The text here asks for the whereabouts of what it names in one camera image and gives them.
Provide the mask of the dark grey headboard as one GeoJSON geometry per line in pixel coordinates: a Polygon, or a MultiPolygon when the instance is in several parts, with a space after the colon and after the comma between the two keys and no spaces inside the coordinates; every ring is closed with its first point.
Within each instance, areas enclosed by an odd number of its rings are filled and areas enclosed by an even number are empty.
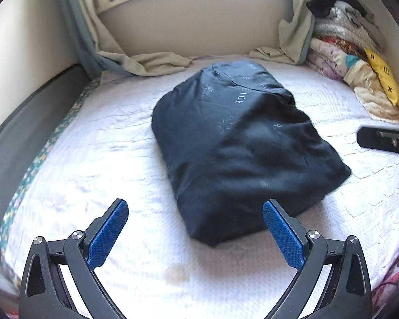
{"type": "Polygon", "coordinates": [[[76,64],[28,97],[0,126],[0,227],[26,170],[90,82],[76,64]]]}

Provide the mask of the beige curtain right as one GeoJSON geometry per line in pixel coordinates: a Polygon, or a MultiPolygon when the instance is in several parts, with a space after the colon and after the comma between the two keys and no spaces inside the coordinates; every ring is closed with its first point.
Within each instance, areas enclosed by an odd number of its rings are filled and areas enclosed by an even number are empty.
{"type": "Polygon", "coordinates": [[[278,46],[259,47],[251,50],[250,58],[282,64],[301,65],[306,60],[314,28],[314,16],[306,7],[311,0],[292,0],[291,21],[282,19],[278,24],[278,46]]]}

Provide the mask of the black garment on pile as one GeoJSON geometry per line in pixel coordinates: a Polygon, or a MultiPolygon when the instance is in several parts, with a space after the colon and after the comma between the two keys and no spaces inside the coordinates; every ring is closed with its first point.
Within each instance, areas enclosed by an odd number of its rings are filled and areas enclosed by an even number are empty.
{"type": "Polygon", "coordinates": [[[358,10],[362,16],[366,16],[368,12],[358,0],[311,0],[306,3],[311,13],[318,18],[327,17],[331,9],[335,6],[337,1],[349,4],[352,8],[358,10]]]}

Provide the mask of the beige curtain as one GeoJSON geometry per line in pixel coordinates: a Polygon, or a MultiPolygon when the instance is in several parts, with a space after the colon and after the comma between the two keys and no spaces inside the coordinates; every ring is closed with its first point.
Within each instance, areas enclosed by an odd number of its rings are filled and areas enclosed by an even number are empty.
{"type": "Polygon", "coordinates": [[[311,0],[292,0],[291,21],[282,19],[278,24],[278,46],[259,47],[251,50],[250,58],[282,64],[301,65],[306,60],[314,28],[314,16],[306,7],[311,0]]]}
{"type": "Polygon", "coordinates": [[[164,76],[190,67],[192,60],[172,52],[128,56],[88,0],[60,0],[65,26],[78,60],[90,78],[102,71],[120,75],[164,76]]]}

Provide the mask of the yellow patterned pillow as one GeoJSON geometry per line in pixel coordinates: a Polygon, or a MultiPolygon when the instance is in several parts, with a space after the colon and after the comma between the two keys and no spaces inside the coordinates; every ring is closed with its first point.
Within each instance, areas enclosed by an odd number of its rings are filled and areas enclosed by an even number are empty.
{"type": "Polygon", "coordinates": [[[396,82],[393,72],[389,65],[377,53],[370,49],[365,49],[368,62],[371,68],[376,72],[381,86],[389,101],[399,108],[399,85],[396,82]]]}

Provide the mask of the green floral bed sheet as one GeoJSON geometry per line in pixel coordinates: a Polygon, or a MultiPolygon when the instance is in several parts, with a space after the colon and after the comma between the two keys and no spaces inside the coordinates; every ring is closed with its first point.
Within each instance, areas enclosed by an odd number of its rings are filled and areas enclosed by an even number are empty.
{"type": "Polygon", "coordinates": [[[0,257],[1,257],[1,265],[4,269],[5,275],[8,277],[10,282],[15,286],[17,290],[20,290],[21,278],[18,276],[13,268],[7,263],[5,260],[6,249],[8,246],[8,239],[10,235],[11,226],[15,219],[15,215],[18,212],[18,208],[20,207],[23,198],[25,197],[26,192],[34,181],[36,175],[38,174],[40,168],[43,163],[46,161],[49,153],[52,151],[55,143],[60,138],[65,129],[72,123],[72,121],[77,117],[78,113],[83,106],[84,101],[95,91],[95,89],[99,86],[101,81],[100,77],[94,78],[82,91],[80,96],[76,99],[74,105],[70,108],[69,112],[60,122],[60,124],[55,128],[53,133],[50,135],[50,138],[44,144],[43,148],[31,162],[30,166],[26,170],[23,175],[23,179],[21,180],[18,188],[16,189],[8,208],[4,214],[4,218],[1,223],[0,228],[0,257]]]}

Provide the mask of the beige curtain left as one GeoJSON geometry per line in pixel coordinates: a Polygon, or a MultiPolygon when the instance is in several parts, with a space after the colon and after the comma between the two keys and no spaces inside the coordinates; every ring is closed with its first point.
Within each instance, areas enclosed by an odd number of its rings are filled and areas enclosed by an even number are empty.
{"type": "Polygon", "coordinates": [[[164,76],[190,67],[192,60],[172,52],[128,56],[88,0],[60,0],[65,26],[78,60],[90,78],[102,71],[120,75],[164,76]]]}

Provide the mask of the dark navy satin jacket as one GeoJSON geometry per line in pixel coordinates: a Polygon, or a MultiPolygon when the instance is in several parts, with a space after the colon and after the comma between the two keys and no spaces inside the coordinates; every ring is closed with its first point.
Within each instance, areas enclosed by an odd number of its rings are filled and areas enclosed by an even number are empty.
{"type": "Polygon", "coordinates": [[[195,73],[158,101],[151,127],[186,231],[210,247],[263,230],[267,200],[296,216],[351,174],[293,94],[253,61],[195,73]]]}

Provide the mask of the pile of folded quilts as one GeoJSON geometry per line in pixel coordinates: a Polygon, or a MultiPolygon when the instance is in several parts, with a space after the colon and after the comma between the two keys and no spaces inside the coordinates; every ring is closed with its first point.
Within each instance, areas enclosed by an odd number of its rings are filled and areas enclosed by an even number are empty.
{"type": "Polygon", "coordinates": [[[313,15],[315,26],[306,64],[326,78],[346,83],[371,118],[396,124],[399,108],[389,101],[365,54],[365,49],[370,49],[385,61],[385,38],[371,10],[365,10],[368,14],[362,16],[349,4],[337,1],[327,17],[313,15]]]}

